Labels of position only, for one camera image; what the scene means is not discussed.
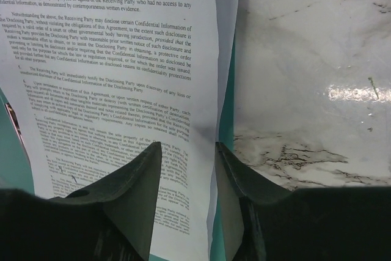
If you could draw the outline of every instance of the teal surface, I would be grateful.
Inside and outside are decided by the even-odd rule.
[[[235,89],[235,41],[233,42],[230,70],[228,74],[227,90],[225,91],[224,105],[222,108],[219,140],[230,150],[233,150],[233,112]],[[224,239],[221,224],[221,207],[217,197],[216,216],[213,224],[213,241],[210,251],[211,261],[225,261]]]
[[[31,168],[4,105],[0,89],[0,187],[19,188],[34,193]]]
[[[228,74],[228,84],[222,109],[219,140],[233,150],[233,93],[235,80],[235,48]],[[3,105],[6,103],[0,89],[0,185],[23,189],[34,193],[31,169],[20,146],[9,117]],[[221,226],[221,208],[217,200],[217,210],[213,225],[213,242],[211,246],[211,261],[225,261],[224,240]],[[166,261],[157,256],[150,256],[150,261]]]

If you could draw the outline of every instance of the dark foreground object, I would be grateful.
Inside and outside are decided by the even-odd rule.
[[[391,259],[391,187],[291,192],[221,143],[216,175],[227,261]]]
[[[0,260],[148,260],[160,170],[157,142],[66,198],[0,190]]]

